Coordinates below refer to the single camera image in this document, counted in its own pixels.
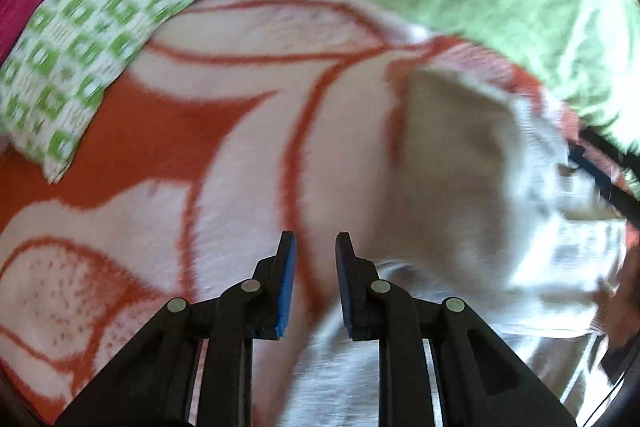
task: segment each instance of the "metal rivet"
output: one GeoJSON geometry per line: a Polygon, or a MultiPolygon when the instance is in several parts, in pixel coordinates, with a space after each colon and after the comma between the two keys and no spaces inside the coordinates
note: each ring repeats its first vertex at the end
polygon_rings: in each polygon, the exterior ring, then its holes
{"type": "Polygon", "coordinates": [[[260,281],[247,279],[246,281],[242,281],[240,287],[247,293],[257,292],[260,289],[260,281]]]}
{"type": "Polygon", "coordinates": [[[391,285],[385,280],[377,280],[371,283],[371,289],[375,293],[386,293],[391,289],[391,285]]]}
{"type": "Polygon", "coordinates": [[[187,307],[187,301],[182,299],[181,297],[177,297],[167,302],[166,307],[172,313],[178,313],[187,307]]]}
{"type": "Polygon", "coordinates": [[[465,309],[464,301],[461,301],[457,297],[453,297],[452,299],[447,299],[445,304],[447,310],[452,311],[454,313],[460,313],[463,309],[465,309]]]}

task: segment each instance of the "fleece blanket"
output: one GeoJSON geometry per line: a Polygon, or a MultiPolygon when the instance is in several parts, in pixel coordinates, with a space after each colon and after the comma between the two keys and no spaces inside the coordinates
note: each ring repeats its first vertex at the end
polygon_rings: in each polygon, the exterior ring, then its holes
{"type": "MultiPolygon", "coordinates": [[[[291,229],[290,324],[255,347],[255,422],[312,425],[305,378],[332,377],[342,349],[322,332],[346,230],[416,295],[461,295],[505,336],[565,342],[553,367],[533,341],[519,354],[549,384],[580,375],[567,399],[590,373],[593,295],[624,224],[558,168],[561,131],[575,137],[574,117],[520,68],[364,0],[200,0],[110,87],[59,184],[0,156],[2,366],[53,422],[165,302],[218,296],[291,229]],[[392,248],[403,233],[414,241],[392,248]]],[[[375,414],[373,394],[348,396],[333,423],[375,414]]]]}

